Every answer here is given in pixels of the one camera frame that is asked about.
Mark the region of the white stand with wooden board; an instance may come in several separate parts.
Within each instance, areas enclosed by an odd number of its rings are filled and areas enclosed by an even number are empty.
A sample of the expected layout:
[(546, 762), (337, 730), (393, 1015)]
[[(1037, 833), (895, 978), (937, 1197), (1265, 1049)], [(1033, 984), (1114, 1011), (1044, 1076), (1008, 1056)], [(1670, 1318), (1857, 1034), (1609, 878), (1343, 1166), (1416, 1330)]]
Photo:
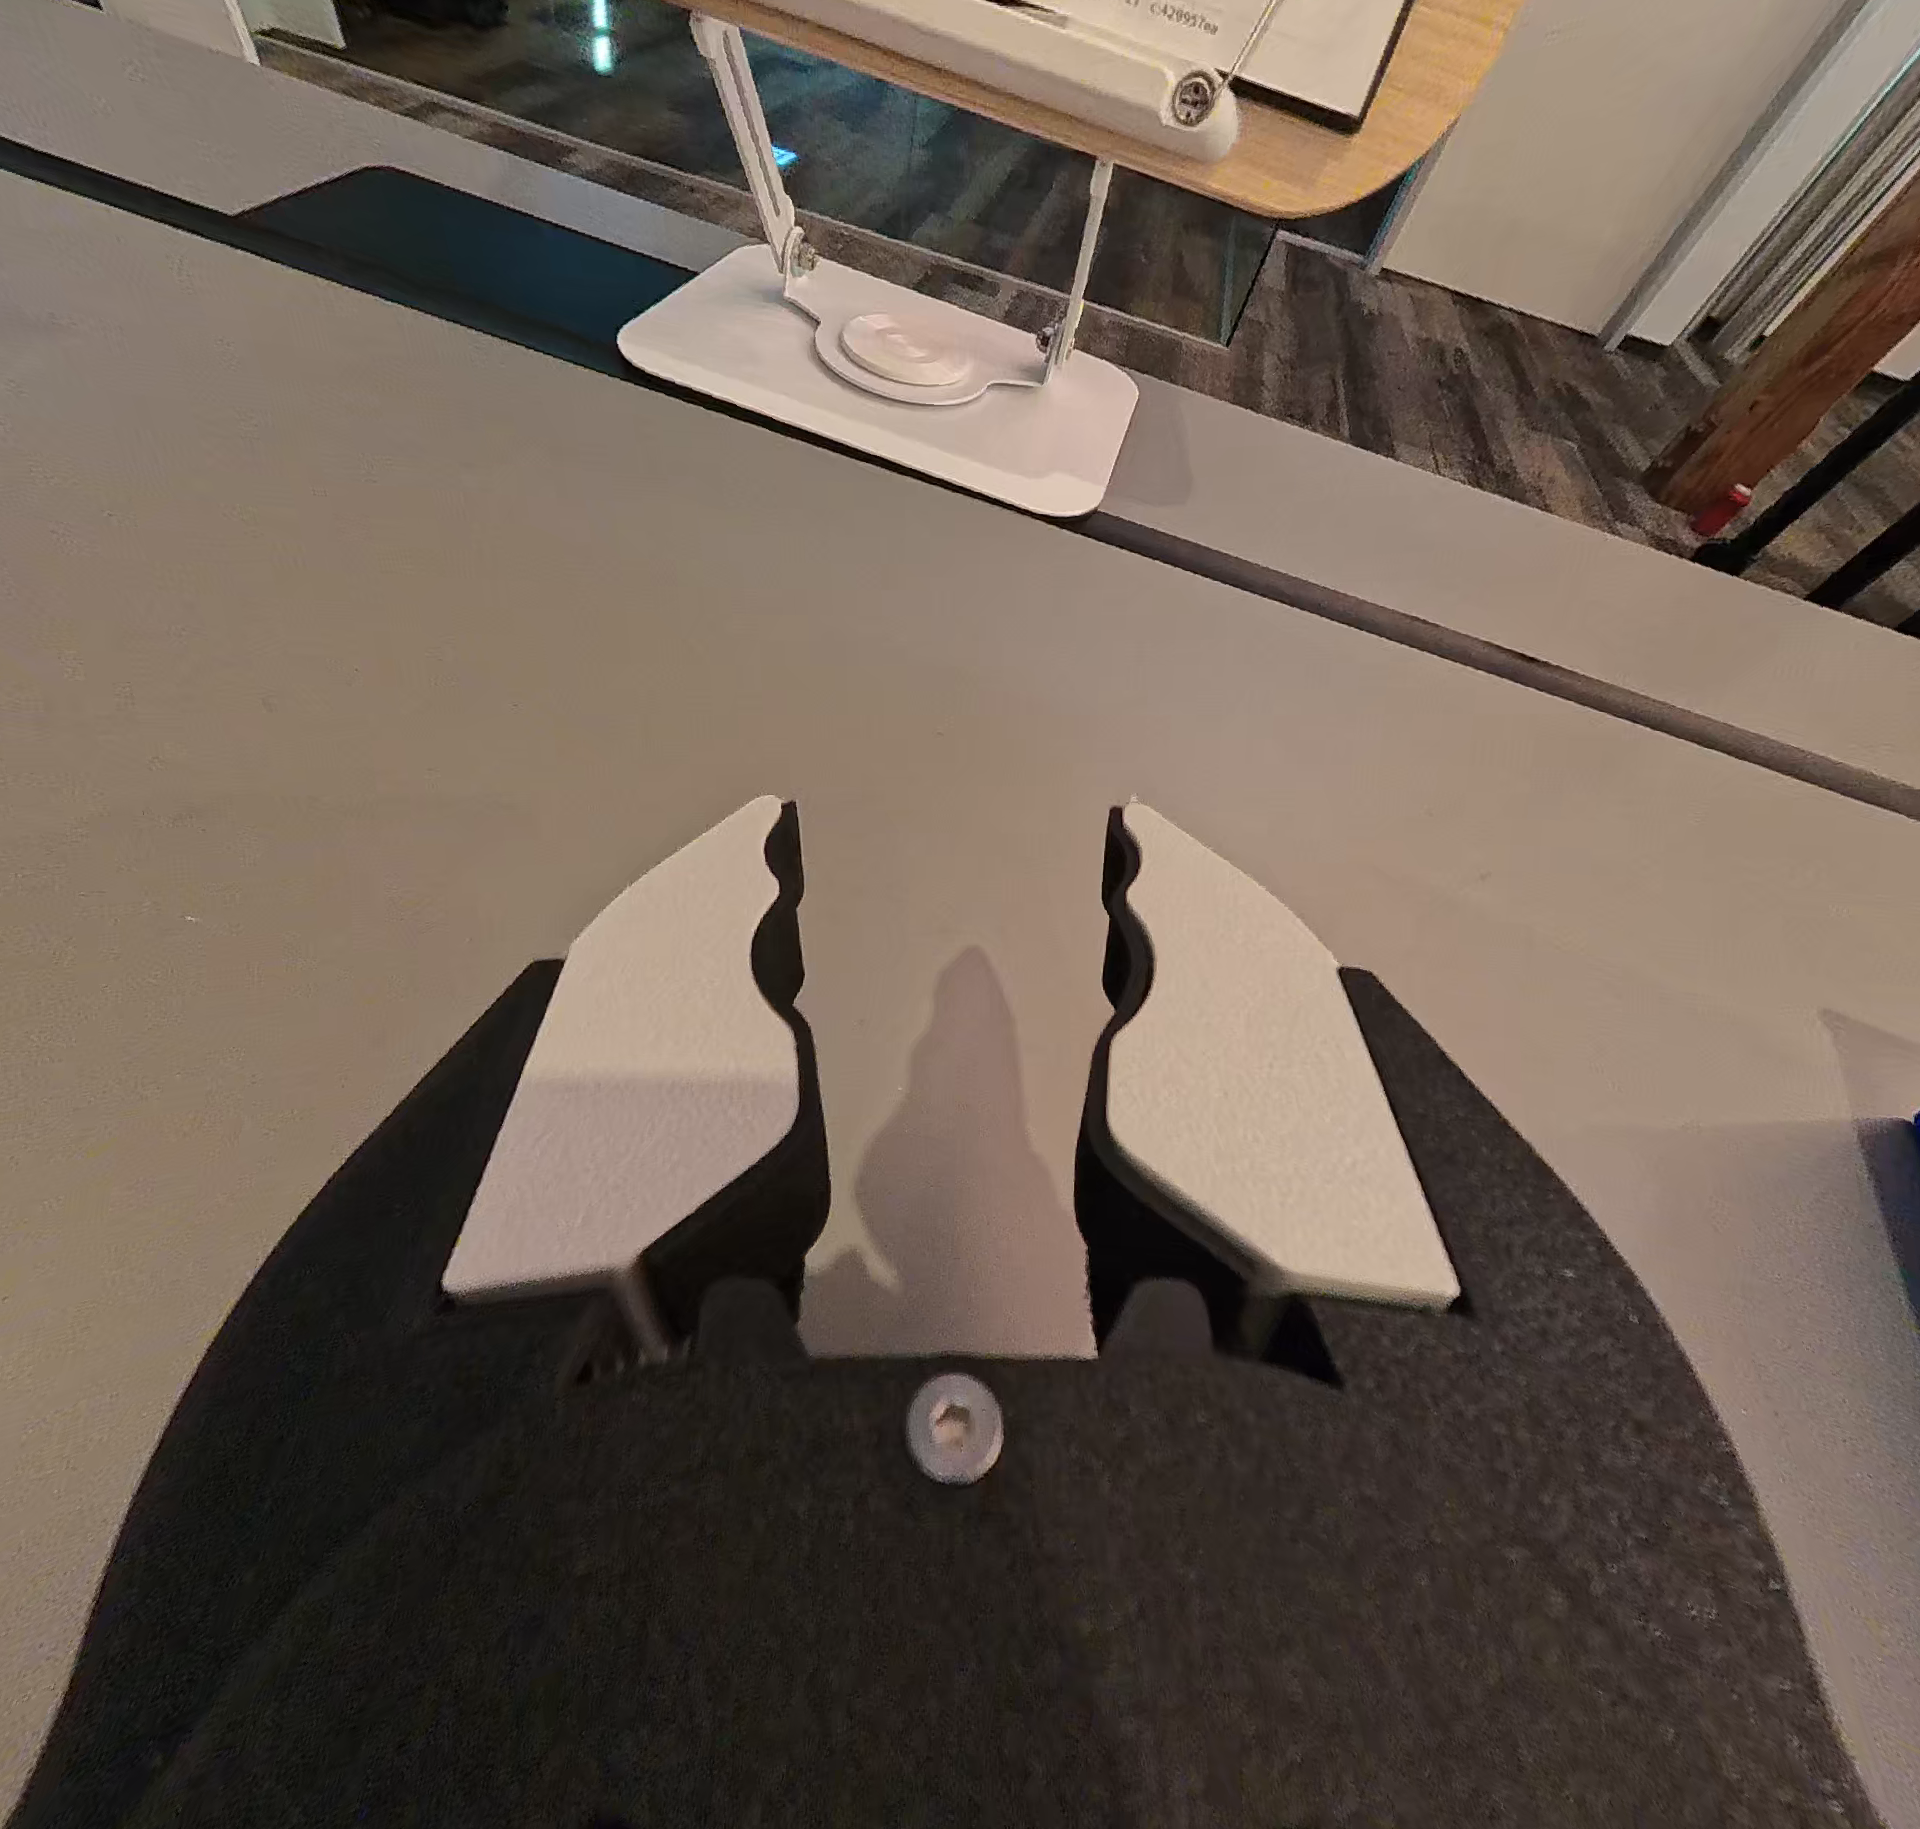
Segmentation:
[[(760, 237), (632, 317), (615, 341), (624, 362), (877, 462), (1078, 521), (1101, 508), (1140, 402), (1134, 377), (1078, 342), (1114, 172), (1265, 219), (1341, 211), (1438, 146), (1524, 0), (1413, 0), (1357, 130), (1011, 0), (663, 2), (690, 17)], [(1088, 154), (1047, 334), (822, 258), (784, 188), (747, 37)]]

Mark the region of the wooden table leg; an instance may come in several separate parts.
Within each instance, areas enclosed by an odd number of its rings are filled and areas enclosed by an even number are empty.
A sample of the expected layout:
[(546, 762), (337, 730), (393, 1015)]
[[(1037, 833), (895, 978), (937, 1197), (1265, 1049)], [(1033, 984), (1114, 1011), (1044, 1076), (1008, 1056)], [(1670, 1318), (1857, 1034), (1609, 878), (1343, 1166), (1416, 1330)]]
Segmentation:
[(1644, 473), (1690, 521), (1757, 486), (1918, 323), (1918, 177), (1725, 380)]

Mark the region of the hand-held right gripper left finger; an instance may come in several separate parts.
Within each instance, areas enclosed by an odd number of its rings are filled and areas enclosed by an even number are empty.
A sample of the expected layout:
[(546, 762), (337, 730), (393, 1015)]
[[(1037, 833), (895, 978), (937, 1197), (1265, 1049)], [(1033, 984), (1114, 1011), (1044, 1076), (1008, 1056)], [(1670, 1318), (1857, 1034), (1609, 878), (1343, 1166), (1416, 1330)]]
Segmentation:
[(804, 1021), (799, 809), (760, 794), (627, 884), (563, 956), (441, 1287), (619, 1290), (695, 1314), (726, 1278), (797, 1310), (829, 1216)]

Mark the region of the black desk frame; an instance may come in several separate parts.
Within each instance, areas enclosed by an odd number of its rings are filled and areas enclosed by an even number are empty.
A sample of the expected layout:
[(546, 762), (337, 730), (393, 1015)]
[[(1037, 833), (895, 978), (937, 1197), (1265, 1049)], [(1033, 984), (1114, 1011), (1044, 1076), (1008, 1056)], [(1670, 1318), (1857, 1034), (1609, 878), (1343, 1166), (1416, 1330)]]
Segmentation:
[[(1864, 423), (1828, 450), (1790, 491), (1763, 508), (1760, 521), (1742, 525), (1729, 538), (1706, 538), (1704, 515), (1696, 534), (1699, 547), (1692, 564), (1716, 574), (1749, 577), (1763, 552), (1791, 528), (1802, 523), (1823, 500), (1839, 491), (1861, 468), (1887, 443), (1900, 439), (1918, 423), (1918, 377), (1890, 394)], [(1918, 552), (1918, 503), (1890, 521), (1871, 542), (1856, 549), (1828, 571), (1802, 599), (1830, 613), (1848, 613), (1862, 594), (1882, 582)]]

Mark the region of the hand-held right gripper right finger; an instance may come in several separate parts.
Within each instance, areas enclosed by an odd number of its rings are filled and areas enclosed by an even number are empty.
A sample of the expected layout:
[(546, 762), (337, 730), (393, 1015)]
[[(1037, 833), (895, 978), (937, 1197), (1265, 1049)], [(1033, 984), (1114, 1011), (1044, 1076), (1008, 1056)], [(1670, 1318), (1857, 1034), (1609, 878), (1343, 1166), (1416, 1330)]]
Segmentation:
[(1142, 802), (1110, 809), (1110, 1015), (1078, 1130), (1097, 1320), (1145, 1281), (1447, 1314), (1461, 1277), (1341, 964), (1280, 896)]

